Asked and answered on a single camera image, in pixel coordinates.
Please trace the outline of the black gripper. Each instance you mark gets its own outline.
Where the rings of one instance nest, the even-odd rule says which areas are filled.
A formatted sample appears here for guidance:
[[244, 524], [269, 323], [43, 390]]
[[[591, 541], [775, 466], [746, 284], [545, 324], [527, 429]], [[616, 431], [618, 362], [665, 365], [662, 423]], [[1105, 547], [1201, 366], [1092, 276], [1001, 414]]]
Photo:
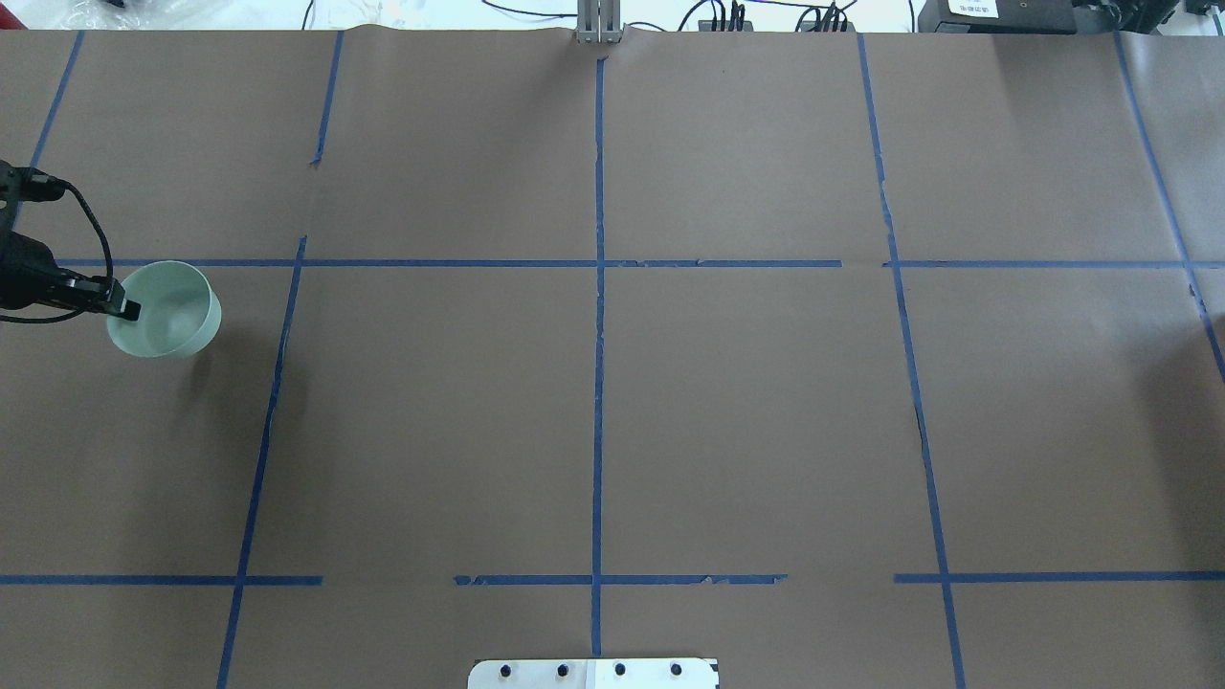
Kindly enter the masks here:
[[[1, 308], [16, 311], [32, 305], [58, 309], [60, 315], [70, 310], [102, 314], [126, 322], [138, 322], [142, 306], [129, 300], [118, 280], [105, 276], [76, 276], [58, 266], [50, 249], [34, 239], [13, 230], [2, 232], [1, 242]], [[58, 289], [64, 287], [64, 302]]]

